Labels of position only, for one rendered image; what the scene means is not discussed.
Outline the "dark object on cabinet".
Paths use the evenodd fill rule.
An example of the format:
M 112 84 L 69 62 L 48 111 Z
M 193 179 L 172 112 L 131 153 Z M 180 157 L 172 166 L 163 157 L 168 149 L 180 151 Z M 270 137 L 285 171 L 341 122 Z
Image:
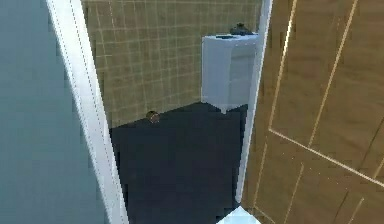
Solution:
M 243 23 L 237 23 L 235 27 L 232 27 L 230 29 L 230 34 L 245 36 L 245 35 L 253 35 L 253 32 L 248 28 L 246 28 Z

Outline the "brown wooden room door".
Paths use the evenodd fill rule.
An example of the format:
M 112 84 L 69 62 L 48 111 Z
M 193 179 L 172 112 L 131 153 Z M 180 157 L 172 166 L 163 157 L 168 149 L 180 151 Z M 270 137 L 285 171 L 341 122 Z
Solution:
M 243 206 L 384 224 L 384 0 L 265 0 Z

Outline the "white door frame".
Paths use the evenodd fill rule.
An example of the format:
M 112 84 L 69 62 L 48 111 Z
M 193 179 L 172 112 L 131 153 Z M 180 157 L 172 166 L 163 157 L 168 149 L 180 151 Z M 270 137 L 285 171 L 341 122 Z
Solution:
M 259 224 L 240 203 L 256 101 L 109 126 L 81 0 L 45 0 L 109 224 Z

